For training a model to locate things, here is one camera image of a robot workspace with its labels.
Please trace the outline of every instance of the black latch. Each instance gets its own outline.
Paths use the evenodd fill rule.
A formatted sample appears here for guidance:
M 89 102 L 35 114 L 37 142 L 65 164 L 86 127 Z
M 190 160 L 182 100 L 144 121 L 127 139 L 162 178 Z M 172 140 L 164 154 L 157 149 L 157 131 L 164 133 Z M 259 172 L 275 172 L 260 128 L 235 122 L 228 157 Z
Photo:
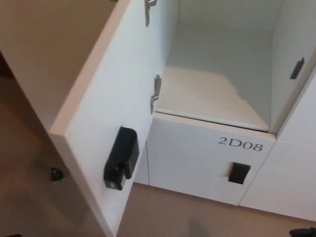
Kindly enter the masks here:
M 250 165 L 234 162 L 228 181 L 232 183 L 243 184 L 250 168 Z
M 295 229 L 290 231 L 292 237 L 316 237 L 316 229 Z
M 297 77 L 298 77 L 298 75 L 299 75 L 304 63 L 305 63 L 305 59 L 304 58 L 302 58 L 301 61 L 298 61 L 296 63 L 296 66 L 295 66 L 295 68 L 294 68 L 294 70 L 292 72 L 292 75 L 291 75 L 290 79 L 293 79 L 293 80 L 297 79 Z
M 133 175 L 138 155 L 136 131 L 121 127 L 104 167 L 103 179 L 106 187 L 122 190 L 126 179 Z

